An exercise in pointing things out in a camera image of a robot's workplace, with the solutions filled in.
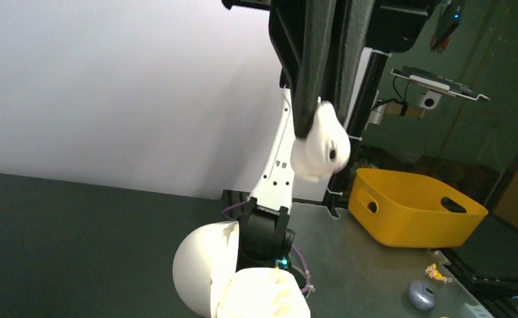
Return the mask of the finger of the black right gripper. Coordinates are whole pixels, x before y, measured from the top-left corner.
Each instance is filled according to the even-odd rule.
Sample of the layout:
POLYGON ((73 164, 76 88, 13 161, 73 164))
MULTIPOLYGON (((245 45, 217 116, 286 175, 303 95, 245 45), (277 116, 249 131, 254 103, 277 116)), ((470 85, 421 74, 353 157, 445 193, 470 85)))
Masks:
POLYGON ((313 126, 327 65, 335 1, 273 1, 268 32, 291 91, 293 129, 304 139, 313 126))
POLYGON ((374 2, 337 1, 329 51, 329 101, 345 123, 374 2))

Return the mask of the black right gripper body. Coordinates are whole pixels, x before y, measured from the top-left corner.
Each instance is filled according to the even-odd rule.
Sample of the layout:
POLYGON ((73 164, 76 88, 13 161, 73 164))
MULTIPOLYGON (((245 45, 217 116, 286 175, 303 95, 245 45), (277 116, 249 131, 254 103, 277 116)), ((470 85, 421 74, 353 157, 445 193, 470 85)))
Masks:
POLYGON ((376 1, 366 33, 365 46, 387 53, 404 53, 416 43, 438 1, 376 1))

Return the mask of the white earbud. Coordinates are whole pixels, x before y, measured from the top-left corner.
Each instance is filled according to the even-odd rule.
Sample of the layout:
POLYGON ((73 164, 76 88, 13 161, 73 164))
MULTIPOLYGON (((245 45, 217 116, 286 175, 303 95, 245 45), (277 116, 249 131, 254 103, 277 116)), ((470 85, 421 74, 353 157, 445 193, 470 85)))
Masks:
POLYGON ((291 150, 295 175, 307 182, 319 182, 340 172, 351 153, 349 137, 337 119, 333 104, 318 103, 306 138, 296 138, 291 150))

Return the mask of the white earbud charging case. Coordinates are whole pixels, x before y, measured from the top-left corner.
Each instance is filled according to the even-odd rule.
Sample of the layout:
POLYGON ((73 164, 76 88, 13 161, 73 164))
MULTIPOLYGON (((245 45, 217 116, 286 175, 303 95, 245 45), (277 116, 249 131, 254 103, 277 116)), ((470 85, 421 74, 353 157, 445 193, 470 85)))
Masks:
POLYGON ((172 263, 177 295, 200 317, 310 317, 296 279, 277 268, 236 266, 240 227, 210 223, 190 232, 172 263))

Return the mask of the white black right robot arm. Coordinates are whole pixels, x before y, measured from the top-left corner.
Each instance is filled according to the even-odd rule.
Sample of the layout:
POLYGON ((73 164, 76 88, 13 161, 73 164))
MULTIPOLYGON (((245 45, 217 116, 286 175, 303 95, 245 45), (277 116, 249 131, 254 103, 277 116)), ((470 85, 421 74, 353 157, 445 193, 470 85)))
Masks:
POLYGON ((364 120, 352 105, 365 48, 404 52, 417 40, 436 1, 225 1, 269 14, 268 33, 282 66, 283 105, 262 175, 238 223, 236 267, 268 268, 289 254, 293 182, 339 173, 351 145, 346 122, 364 120))

